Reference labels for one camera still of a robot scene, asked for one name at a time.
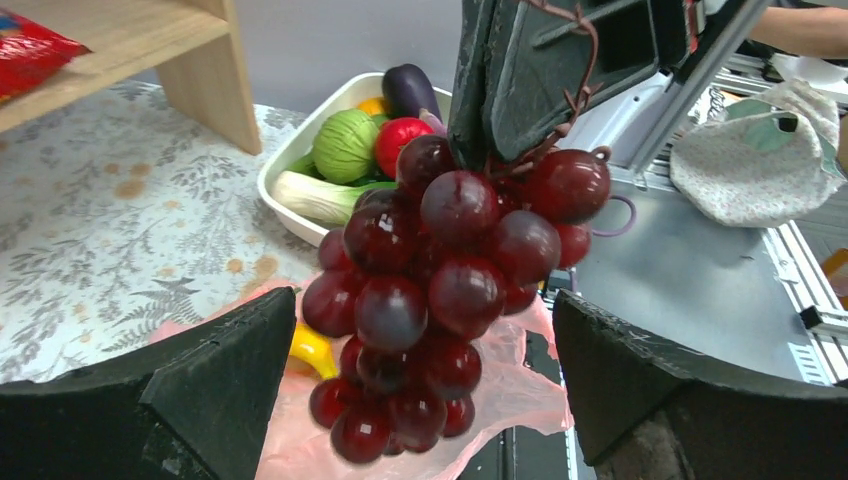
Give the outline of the yellow banana bunch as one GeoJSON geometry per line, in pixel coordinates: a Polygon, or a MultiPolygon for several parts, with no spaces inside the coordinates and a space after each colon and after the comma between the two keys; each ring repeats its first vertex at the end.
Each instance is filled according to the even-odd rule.
{"type": "Polygon", "coordinates": [[[331,341],[304,323],[298,323],[295,327],[289,356],[308,365],[322,380],[335,378],[339,374],[331,341]]]}

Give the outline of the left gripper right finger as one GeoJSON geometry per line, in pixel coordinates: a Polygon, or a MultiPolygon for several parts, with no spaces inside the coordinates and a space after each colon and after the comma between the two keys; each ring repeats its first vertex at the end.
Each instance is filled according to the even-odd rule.
{"type": "Polygon", "coordinates": [[[601,479],[843,479],[847,392],[737,366],[569,291],[555,343],[586,463],[601,479]]]}

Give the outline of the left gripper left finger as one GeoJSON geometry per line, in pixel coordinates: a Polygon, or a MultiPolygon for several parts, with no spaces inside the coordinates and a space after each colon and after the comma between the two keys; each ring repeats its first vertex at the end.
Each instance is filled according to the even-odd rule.
{"type": "Polygon", "coordinates": [[[5,479],[251,479],[296,326],[277,287],[43,382],[1,387],[5,479]]]}

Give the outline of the dark red grapes bunch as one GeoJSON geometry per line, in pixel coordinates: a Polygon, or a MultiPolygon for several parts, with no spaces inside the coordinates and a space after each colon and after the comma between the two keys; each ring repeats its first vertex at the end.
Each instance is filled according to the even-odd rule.
{"type": "Polygon", "coordinates": [[[304,323],[345,342],[339,373],[309,400],[338,455],[369,464],[469,430],[476,340],[587,255],[609,157],[551,147],[488,175],[459,168],[435,134],[400,151],[396,187],[364,195],[324,237],[302,299],[304,323]]]}

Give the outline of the pink plastic grocery bag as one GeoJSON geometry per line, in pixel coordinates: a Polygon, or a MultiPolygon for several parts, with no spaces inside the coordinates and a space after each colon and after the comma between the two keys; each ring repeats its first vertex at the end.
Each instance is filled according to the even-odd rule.
{"type": "Polygon", "coordinates": [[[524,364],[527,335],[543,337],[542,355],[556,358],[551,315],[541,301],[497,320],[476,346],[482,380],[472,395],[476,418],[463,435],[423,454],[404,453],[356,467],[332,450],[329,434],[312,421],[307,401],[316,374],[301,361],[286,367],[256,476],[259,479],[456,479],[474,454],[500,431],[525,426],[550,435],[570,428],[565,388],[524,364]]]}

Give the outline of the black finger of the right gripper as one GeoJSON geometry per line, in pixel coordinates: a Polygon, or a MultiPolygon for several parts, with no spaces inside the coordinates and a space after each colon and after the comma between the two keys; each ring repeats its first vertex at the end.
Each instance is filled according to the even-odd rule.
{"type": "Polygon", "coordinates": [[[572,116],[565,96],[594,88],[587,108],[683,62],[696,48],[691,1],[558,1],[595,28],[522,1],[465,1],[448,121],[460,166],[511,163],[572,116]]]}

